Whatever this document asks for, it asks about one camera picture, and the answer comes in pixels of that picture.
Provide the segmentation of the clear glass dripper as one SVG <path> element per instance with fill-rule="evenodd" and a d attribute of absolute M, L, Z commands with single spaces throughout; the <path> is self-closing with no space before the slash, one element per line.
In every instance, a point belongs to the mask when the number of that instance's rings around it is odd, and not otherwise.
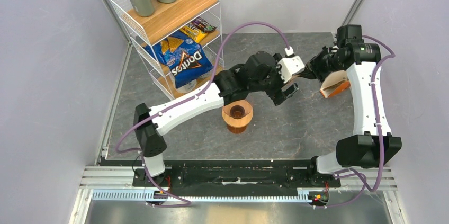
<path fill-rule="evenodd" d="M 248 100 L 235 101 L 222 108 L 222 117 L 224 119 L 252 119 L 253 115 L 253 105 Z"/>

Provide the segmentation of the wooden ring dripper holder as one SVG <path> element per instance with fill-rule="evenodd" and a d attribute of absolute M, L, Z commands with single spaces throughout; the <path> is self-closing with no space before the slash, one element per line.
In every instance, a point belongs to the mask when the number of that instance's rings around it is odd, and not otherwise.
<path fill-rule="evenodd" d="M 232 119 L 232 118 L 227 118 L 227 119 L 223 118 L 223 120 L 225 121 L 226 124 L 229 124 L 229 125 L 235 126 L 235 127 L 242 127 L 242 126 L 248 125 L 252 119 L 236 120 L 236 119 Z"/>

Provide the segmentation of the brown paper coffee filter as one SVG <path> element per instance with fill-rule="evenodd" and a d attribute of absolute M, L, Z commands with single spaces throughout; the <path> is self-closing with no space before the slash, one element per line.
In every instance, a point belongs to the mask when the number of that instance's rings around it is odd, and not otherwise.
<path fill-rule="evenodd" d="M 296 75 L 290 75 L 290 76 L 282 76 L 283 83 L 288 84 L 289 82 L 292 82 L 294 79 L 298 77 L 303 77 L 303 74 L 296 74 Z"/>

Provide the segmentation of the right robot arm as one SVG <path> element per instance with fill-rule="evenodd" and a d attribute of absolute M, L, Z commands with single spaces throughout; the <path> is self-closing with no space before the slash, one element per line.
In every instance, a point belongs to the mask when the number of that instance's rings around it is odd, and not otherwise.
<path fill-rule="evenodd" d="M 337 142 L 335 151 L 314 157 L 314 167 L 306 171 L 311 186 L 320 186 L 332 175 L 358 176 L 366 189 L 378 189 L 384 165 L 401 149 L 402 140 L 394 136 L 383 109 L 380 86 L 381 65 L 394 52 L 382 57 L 384 43 L 366 43 L 362 27 L 347 24 L 338 28 L 336 49 L 323 48 L 306 63 L 300 77 L 324 82 L 331 73 L 345 71 L 354 106 L 353 135 Z"/>

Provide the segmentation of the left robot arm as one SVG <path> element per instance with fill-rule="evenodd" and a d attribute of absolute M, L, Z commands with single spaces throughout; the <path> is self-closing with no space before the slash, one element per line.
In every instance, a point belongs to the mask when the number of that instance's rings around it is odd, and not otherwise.
<path fill-rule="evenodd" d="M 153 186 L 165 182 L 163 152 L 167 144 L 163 136 L 170 130 L 199 114 L 244 100 L 253 92 L 264 92 L 280 105 L 297 91 L 296 85 L 286 90 L 283 87 L 304 68 L 301 58 L 294 54 L 283 57 L 259 51 L 245 63 L 219 72 L 197 90 L 150 108 L 149 116 L 136 123 L 146 180 Z"/>

